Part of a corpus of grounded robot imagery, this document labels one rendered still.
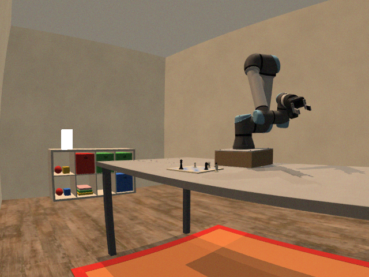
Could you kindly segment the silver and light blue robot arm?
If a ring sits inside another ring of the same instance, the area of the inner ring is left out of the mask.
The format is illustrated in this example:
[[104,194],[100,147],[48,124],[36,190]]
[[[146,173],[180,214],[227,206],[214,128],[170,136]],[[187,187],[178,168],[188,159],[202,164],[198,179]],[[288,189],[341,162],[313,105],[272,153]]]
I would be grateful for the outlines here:
[[252,133],[268,133],[273,124],[278,128],[289,126],[286,107],[277,95],[277,111],[270,110],[273,78],[280,71],[280,61],[275,55],[251,54],[244,63],[244,72],[253,96],[255,111],[235,117],[235,141],[233,149],[255,149]]

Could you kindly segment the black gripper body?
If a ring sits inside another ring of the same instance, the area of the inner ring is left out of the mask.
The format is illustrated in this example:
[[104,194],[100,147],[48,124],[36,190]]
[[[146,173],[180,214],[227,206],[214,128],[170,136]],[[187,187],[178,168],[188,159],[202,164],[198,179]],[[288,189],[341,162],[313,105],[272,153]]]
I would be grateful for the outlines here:
[[286,107],[287,115],[290,119],[298,117],[298,114],[293,113],[291,103],[294,103],[295,108],[298,109],[304,107],[303,99],[304,97],[298,97],[297,95],[287,93],[281,97],[281,104]]

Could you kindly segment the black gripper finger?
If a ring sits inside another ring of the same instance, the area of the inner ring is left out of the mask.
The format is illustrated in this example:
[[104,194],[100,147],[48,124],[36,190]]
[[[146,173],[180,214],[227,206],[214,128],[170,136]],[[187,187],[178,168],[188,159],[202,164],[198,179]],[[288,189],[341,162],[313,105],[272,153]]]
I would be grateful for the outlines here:
[[295,108],[294,103],[291,103],[293,113],[300,114],[300,110]]
[[304,108],[305,108],[306,110],[311,111],[311,106],[306,105],[306,100],[305,100],[305,99],[303,99],[303,104],[304,104]]

